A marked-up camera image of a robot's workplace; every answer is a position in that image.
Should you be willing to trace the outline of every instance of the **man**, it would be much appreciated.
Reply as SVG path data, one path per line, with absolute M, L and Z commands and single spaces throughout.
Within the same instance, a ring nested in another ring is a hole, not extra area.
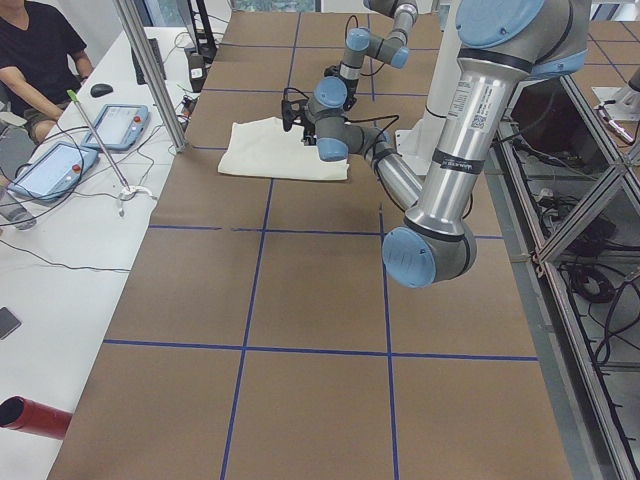
M 11 110 L 27 120 L 29 137 L 41 143 L 69 104 L 67 90 L 93 71 L 87 45 L 54 7 L 25 0 L 0 0 L 0 82 L 9 89 Z

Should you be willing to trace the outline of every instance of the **red object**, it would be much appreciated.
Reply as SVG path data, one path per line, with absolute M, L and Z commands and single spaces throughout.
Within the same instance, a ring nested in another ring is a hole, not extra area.
M 0 405 L 0 427 L 62 440 L 71 414 L 22 397 Z

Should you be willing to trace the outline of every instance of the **man's arm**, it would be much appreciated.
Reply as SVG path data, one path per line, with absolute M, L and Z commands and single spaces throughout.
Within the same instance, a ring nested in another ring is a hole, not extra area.
M 62 115 L 62 110 L 31 86 L 17 67 L 0 68 L 0 82 L 4 83 L 13 93 L 49 118 L 57 120 L 60 118 L 60 115 Z
M 76 70 L 81 78 L 87 78 L 93 72 L 93 65 L 84 50 L 71 54 L 71 58 L 76 63 Z

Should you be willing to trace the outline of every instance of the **folded cloth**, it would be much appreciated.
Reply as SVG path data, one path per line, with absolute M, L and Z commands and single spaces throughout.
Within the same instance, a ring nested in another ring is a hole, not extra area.
M 346 160 L 323 162 L 318 149 L 302 142 L 303 128 L 285 132 L 282 120 L 271 117 L 250 123 L 234 123 L 227 152 L 218 172 L 250 177 L 297 180 L 346 180 Z

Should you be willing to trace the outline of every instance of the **black t-shirt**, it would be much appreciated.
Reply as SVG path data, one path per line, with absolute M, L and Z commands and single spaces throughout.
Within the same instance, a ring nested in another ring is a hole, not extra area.
M 87 45 L 55 7 L 25 2 L 25 8 L 29 14 L 26 31 L 0 18 L 0 68 L 17 67 L 53 103 L 69 100 L 67 90 L 78 90 L 80 82 L 69 70 L 67 55 Z M 11 90 L 9 99 L 16 115 L 31 108 Z

